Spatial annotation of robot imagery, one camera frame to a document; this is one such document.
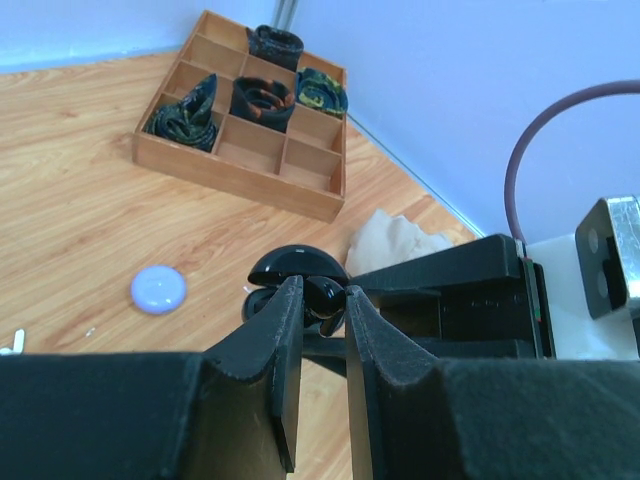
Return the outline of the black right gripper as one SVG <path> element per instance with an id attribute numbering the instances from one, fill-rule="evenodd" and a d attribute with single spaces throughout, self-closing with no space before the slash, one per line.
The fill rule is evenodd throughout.
<path id="1" fill-rule="evenodd" d="M 352 278 L 381 316 L 441 358 L 552 358 L 542 266 L 495 234 Z M 305 335 L 302 356 L 346 359 L 342 337 Z"/>

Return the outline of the blue yellow rolled tie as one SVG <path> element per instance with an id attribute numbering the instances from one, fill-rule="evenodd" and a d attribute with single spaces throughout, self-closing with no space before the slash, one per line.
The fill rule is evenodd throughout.
<path id="1" fill-rule="evenodd" d="M 344 87 L 326 73 L 304 67 L 296 73 L 296 100 L 298 103 L 342 119 L 348 111 L 348 97 Z"/>

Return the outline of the black orange rolled tie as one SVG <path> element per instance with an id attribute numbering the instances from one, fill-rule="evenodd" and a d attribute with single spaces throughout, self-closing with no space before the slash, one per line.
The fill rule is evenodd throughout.
<path id="1" fill-rule="evenodd" d="M 238 77 L 233 82 L 230 113 L 285 133 L 295 107 L 294 94 L 281 82 Z"/>

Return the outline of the black dotted rolled tie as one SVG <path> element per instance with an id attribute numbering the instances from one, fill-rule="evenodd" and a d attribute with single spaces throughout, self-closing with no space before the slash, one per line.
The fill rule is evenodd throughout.
<path id="1" fill-rule="evenodd" d="M 295 72 L 304 51 L 304 42 L 297 35 L 268 25 L 245 28 L 249 54 Z"/>

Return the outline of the beige folded cloth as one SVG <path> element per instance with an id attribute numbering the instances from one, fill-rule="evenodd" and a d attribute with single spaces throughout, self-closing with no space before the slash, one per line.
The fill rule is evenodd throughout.
<path id="1" fill-rule="evenodd" d="M 355 277 L 452 246 L 443 233 L 427 234 L 404 215 L 390 216 L 377 209 L 351 237 L 345 270 Z"/>

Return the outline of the dark green rolled tie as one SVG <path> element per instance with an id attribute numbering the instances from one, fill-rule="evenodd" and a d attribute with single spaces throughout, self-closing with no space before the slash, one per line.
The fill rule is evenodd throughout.
<path id="1" fill-rule="evenodd" d="M 215 73 L 203 78 L 181 100 L 158 107 L 143 131 L 175 143 L 210 152 L 218 127 L 213 117 L 213 104 L 218 78 Z"/>

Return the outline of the wooden compartment tray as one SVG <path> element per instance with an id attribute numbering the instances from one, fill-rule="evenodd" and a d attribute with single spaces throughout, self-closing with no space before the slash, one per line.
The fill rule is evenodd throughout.
<path id="1" fill-rule="evenodd" d="M 146 168 L 325 222 L 346 191 L 346 72 L 268 26 L 200 16 L 141 118 Z"/>

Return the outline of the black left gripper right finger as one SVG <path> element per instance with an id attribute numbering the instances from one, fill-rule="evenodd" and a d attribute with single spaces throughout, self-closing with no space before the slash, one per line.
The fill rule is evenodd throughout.
<path id="1" fill-rule="evenodd" d="M 346 294 L 357 479 L 635 479 L 633 361 L 440 359 Z"/>

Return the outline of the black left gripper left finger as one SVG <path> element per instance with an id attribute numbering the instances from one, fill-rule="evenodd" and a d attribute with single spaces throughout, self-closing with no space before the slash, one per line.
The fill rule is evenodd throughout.
<path id="1" fill-rule="evenodd" d="M 203 352 L 5 356 L 5 479 L 283 479 L 294 470 L 303 281 Z"/>

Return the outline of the purple earbud charging case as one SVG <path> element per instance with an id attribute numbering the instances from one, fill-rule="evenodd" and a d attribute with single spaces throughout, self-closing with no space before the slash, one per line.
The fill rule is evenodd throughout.
<path id="1" fill-rule="evenodd" d="M 147 314 L 164 315 L 180 307 L 187 296 L 184 276 L 167 265 L 140 270 L 130 285 L 134 305 Z"/>

